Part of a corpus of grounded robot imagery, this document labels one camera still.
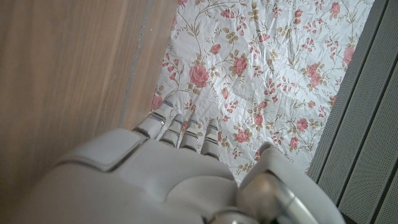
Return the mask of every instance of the wooden wall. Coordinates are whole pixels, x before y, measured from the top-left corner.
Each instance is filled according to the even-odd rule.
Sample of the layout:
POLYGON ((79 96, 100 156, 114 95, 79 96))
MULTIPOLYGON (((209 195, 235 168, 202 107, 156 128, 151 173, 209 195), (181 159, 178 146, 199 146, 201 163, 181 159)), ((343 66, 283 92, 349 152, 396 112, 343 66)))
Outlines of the wooden wall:
POLYGON ((110 129, 131 129, 147 115, 176 6, 0 2, 2 212, 62 154, 110 129))

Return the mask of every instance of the gray perforated panel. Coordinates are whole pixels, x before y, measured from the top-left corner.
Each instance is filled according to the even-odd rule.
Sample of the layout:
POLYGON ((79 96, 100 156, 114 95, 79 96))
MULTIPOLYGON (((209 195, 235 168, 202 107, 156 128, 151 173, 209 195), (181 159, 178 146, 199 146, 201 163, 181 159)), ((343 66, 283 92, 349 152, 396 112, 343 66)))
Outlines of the gray perforated panel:
POLYGON ((398 1, 389 1, 318 185, 338 204, 398 53, 398 1))
POLYGON ((383 190, 388 187, 386 184, 396 164, 398 158, 397 105, 398 67, 391 76, 341 198, 339 209, 356 223, 371 221, 383 190))
POLYGON ((386 0, 376 1, 373 4, 361 37, 359 38, 358 45, 356 46, 353 59, 344 76, 340 90, 337 93, 336 103, 329 115, 328 122, 326 123, 321 140, 308 171, 308 175, 315 182, 318 182, 323 166, 326 162, 326 158, 329 155, 329 151, 335 139, 340 122, 343 119, 349 99, 354 90, 354 86, 362 71, 365 59, 368 56, 373 38, 376 35, 386 4, 386 0))
POLYGON ((392 185, 386 195, 383 205, 381 206, 375 223, 398 223, 398 173, 396 173, 392 180, 392 185))

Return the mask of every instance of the wood grain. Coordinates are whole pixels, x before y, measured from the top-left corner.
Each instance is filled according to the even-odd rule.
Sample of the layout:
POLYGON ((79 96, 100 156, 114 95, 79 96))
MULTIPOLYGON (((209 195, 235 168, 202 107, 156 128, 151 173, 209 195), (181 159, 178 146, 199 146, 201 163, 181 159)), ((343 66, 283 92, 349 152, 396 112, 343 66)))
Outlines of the wood grain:
POLYGON ((16 202, 62 154, 117 127, 122 114, 148 112, 176 5, 0 2, 0 205, 16 202), (123 110, 126 93, 146 108, 123 110))
POLYGON ((133 84, 122 124, 123 128, 131 129, 135 127, 150 111, 150 104, 162 68, 160 65, 165 53, 165 46, 170 38, 171 29, 170 26, 164 26, 164 24, 156 21, 172 21, 175 16, 176 5, 167 8, 165 10, 165 6, 160 4, 153 4, 150 7, 148 26, 144 33, 145 39, 142 43, 141 56, 134 72, 133 84))

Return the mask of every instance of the pink flower print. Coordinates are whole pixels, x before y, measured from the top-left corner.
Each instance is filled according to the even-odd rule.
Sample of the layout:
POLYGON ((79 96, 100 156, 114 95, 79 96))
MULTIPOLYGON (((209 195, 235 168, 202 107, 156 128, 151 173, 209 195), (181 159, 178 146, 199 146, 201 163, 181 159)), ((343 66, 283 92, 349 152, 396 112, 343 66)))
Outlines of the pink flower print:
POLYGON ((325 44, 327 47, 330 47, 330 59, 334 60, 335 59, 335 55, 337 52, 337 47, 338 47, 338 41, 332 41, 331 39, 329 40, 325 40, 325 44))
POLYGON ((221 90, 221 94, 223 95, 224 100, 228 98, 228 90, 226 88, 221 90))
POLYGON ((294 13, 295 17, 300 17, 303 14, 303 11, 301 9, 297 9, 296 12, 294 13))
POLYGON ((276 3, 274 4, 274 7, 272 8, 272 12, 274 13, 274 18, 276 18, 280 13, 282 12, 281 9, 278 9, 278 6, 276 3))
POLYGON ((307 119, 305 119, 305 118, 300 119, 300 120, 297 122, 296 127, 297 127, 297 129, 298 129, 299 131, 305 131, 306 128, 308 127, 307 119))
POLYGON ((182 123, 182 132, 184 132, 184 131, 186 130, 187 125, 188 125, 188 121, 184 121, 184 122, 182 123))
POLYGON ((255 69, 254 69, 254 75, 253 75, 253 77, 257 77, 257 76, 259 76, 259 75, 262 75, 262 74, 264 74, 264 72, 261 70, 261 66, 253 66, 255 69))
POLYGON ((284 138, 279 134, 279 132, 274 132, 273 137, 271 137, 274 140, 274 143, 278 143, 279 145, 282 144, 282 141, 284 138))
POLYGON ((313 34, 317 33, 317 25, 315 21, 307 23, 307 25, 303 26, 304 29, 307 30, 307 32, 312 32, 313 34))
POLYGON ((299 139, 297 139, 296 137, 292 137, 292 139, 290 140, 290 146, 297 147, 298 144, 299 144, 299 139))
POLYGON ((262 34, 262 35, 259 36, 259 42, 267 41, 269 38, 270 38, 270 35, 262 34))
POLYGON ((311 76, 310 78, 310 84, 312 87, 316 87, 317 85, 320 84, 320 81, 322 79, 321 75, 319 73, 315 73, 311 76))
POLYGON ((216 55, 220 51, 220 48, 221 48, 220 44, 215 44, 211 47, 210 52, 216 55))
POLYGON ((237 74, 243 73, 243 71, 246 69, 247 65, 248 64, 246 63, 246 59, 244 57, 240 57, 240 58, 236 59, 234 62, 235 72, 237 74))
POLYGON ((239 143, 242 143, 248 140, 249 136, 248 134, 246 134, 245 131, 239 130, 238 133, 236 134, 236 139, 238 140, 239 143))
POLYGON ((309 37, 307 37, 307 41, 305 42, 306 44, 303 44, 302 47, 304 49, 306 49, 309 52, 312 52, 312 48, 313 47, 313 40, 310 39, 309 37))
POLYGON ((178 1, 178 4, 180 5, 180 6, 185 6, 185 3, 187 3, 188 2, 188 0, 179 0, 178 1))
POLYGON ((171 80, 175 80, 175 72, 173 73, 173 75, 169 76, 169 78, 170 78, 171 80))
POLYGON ((254 124, 256 124, 257 126, 261 126, 262 125, 262 122, 263 122, 263 117, 262 117, 262 115, 261 114, 256 114, 256 115, 254 115, 254 117, 253 117, 253 120, 254 120, 254 124))
POLYGON ((343 62, 349 65, 351 63, 351 59, 353 58, 355 49, 353 47, 347 47, 344 50, 344 57, 343 57, 343 62))
POLYGON ((235 18, 234 12, 229 11, 229 9, 225 9, 222 13, 221 16, 225 18, 235 18))
POLYGON ((189 71, 190 81, 196 84, 197 87, 205 87, 206 81, 209 79, 209 73, 206 68, 202 65, 192 66, 189 71))
POLYGON ((268 103, 266 101, 263 101, 259 103, 259 110, 266 108, 268 106, 268 103))
POLYGON ((152 103, 150 104, 150 108, 152 110, 156 110, 162 103, 163 103, 162 97, 154 95, 154 97, 152 97, 152 103))
POLYGON ((173 18, 173 24, 172 24, 173 29, 175 29, 175 25, 177 25, 177 16, 174 16, 173 18))
POLYGON ((323 107, 323 106, 320 106, 319 107, 319 110, 318 110, 318 112, 319 112, 319 117, 320 118, 324 118, 325 116, 326 116, 326 111, 325 111, 325 108, 323 107))
POLYGON ((260 160, 260 150, 257 150, 256 155, 254 155, 254 160, 259 161, 260 160))
POLYGON ((317 73, 317 69, 318 69, 318 65, 316 63, 309 66, 307 72, 310 75, 310 77, 317 73))
POLYGON ((328 102, 328 105, 330 107, 333 107, 333 105, 335 104, 336 101, 336 95, 335 96, 329 96, 330 101, 328 102))
POLYGON ((325 3, 324 0, 321 0, 321 1, 319 1, 319 0, 314 0, 314 5, 315 5, 317 8, 319 8, 320 10, 322 10, 322 5, 323 5, 324 3, 325 3))
POLYGON ((312 101, 312 100, 308 102, 308 107, 309 108, 314 108, 316 105, 317 104, 314 101, 312 101))
POLYGON ((331 5, 330 13, 332 13, 334 16, 337 16, 340 13, 340 4, 338 2, 334 2, 331 5))
POLYGON ((189 100, 189 103, 184 103, 184 105, 185 105, 185 107, 184 107, 185 110, 190 109, 193 113, 195 112, 195 110, 197 108, 196 105, 192 104, 192 99, 189 100))
POLYGON ((232 155, 234 156, 234 159, 236 159, 238 156, 241 156, 242 152, 238 152, 238 150, 234 150, 232 152, 232 155))

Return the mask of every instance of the pink rose pattern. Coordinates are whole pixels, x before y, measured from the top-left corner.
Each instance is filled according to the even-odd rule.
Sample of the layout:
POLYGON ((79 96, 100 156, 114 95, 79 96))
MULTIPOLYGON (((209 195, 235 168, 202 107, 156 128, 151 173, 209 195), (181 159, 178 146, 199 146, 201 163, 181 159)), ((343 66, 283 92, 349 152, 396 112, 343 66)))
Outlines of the pink rose pattern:
POLYGON ((152 103, 150 104, 150 108, 152 110, 156 110, 162 103, 163 103, 162 97, 154 94, 154 97, 152 98, 152 103))
POLYGON ((220 48, 221 48, 220 44, 213 45, 211 46, 210 52, 216 55, 220 51, 220 48))
POLYGON ((347 65, 349 65, 351 63, 351 59, 353 57, 355 49, 353 47, 347 47, 344 50, 344 58, 343 58, 343 62, 346 63, 347 65))
POLYGON ((372 4, 179 0, 151 108, 175 95, 171 117, 195 111, 201 133, 217 118, 237 181, 264 141, 305 172, 372 4))
POLYGON ((196 84, 197 87, 205 87, 206 81, 209 78, 209 73, 204 66, 195 65, 191 67, 189 77, 191 78, 191 82, 196 84))

